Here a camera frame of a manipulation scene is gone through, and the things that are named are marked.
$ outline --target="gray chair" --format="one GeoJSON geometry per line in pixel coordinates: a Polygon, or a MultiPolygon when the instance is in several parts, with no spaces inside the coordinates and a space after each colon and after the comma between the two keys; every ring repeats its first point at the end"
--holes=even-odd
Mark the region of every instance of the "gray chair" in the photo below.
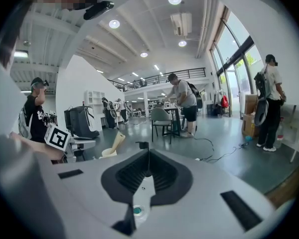
{"type": "Polygon", "coordinates": [[[151,118],[151,141],[153,142],[153,130],[154,126],[156,129],[156,135],[158,136],[157,127],[162,126],[163,132],[162,136],[170,135],[169,144],[171,144],[171,135],[172,135],[172,123],[170,115],[163,108],[154,108],[150,114],[151,118]],[[170,126],[170,131],[165,133],[165,127],[168,129],[170,126]]]}

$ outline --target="air conditioner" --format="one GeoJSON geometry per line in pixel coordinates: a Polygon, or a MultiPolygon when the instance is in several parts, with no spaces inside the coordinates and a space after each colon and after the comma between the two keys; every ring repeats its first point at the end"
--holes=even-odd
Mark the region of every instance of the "air conditioner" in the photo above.
{"type": "Polygon", "coordinates": [[[178,36],[187,36],[192,32],[191,13],[175,13],[170,16],[174,28],[174,34],[178,36]]]}

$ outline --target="black cap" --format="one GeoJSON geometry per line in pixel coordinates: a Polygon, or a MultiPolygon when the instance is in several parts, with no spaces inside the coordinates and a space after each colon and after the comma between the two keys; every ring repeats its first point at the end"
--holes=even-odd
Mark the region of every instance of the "black cap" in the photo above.
{"type": "Polygon", "coordinates": [[[32,86],[34,83],[43,83],[43,84],[44,84],[43,80],[41,80],[40,77],[36,77],[36,78],[34,78],[33,81],[31,82],[31,86],[32,86]]]}
{"type": "Polygon", "coordinates": [[[266,56],[266,63],[271,62],[271,60],[273,60],[273,61],[275,62],[275,61],[276,61],[275,56],[272,55],[272,54],[268,54],[268,55],[266,56]]]}
{"type": "Polygon", "coordinates": [[[171,73],[171,74],[168,76],[168,81],[170,82],[170,81],[174,80],[175,78],[177,78],[177,75],[174,74],[174,73],[171,73]]]}

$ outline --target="red bag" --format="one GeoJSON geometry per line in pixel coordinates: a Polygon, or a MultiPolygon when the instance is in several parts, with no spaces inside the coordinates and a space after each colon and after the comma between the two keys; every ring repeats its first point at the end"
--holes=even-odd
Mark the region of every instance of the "red bag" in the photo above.
{"type": "Polygon", "coordinates": [[[223,96],[223,98],[221,99],[221,107],[222,108],[227,108],[229,106],[228,104],[228,99],[226,96],[223,96]]]}

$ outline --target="black rubber pad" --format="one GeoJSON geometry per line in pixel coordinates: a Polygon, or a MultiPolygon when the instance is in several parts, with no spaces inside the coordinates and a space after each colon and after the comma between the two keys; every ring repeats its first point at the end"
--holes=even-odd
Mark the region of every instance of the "black rubber pad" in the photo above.
{"type": "Polygon", "coordinates": [[[224,192],[220,195],[245,231],[252,229],[262,221],[262,219],[234,191],[224,192]]]}
{"type": "Polygon", "coordinates": [[[59,173],[59,177],[60,179],[66,179],[66,178],[70,178],[79,174],[82,174],[83,172],[80,169],[76,169],[76,170],[72,170],[72,171],[68,171],[68,172],[64,172],[64,173],[59,173]]]}

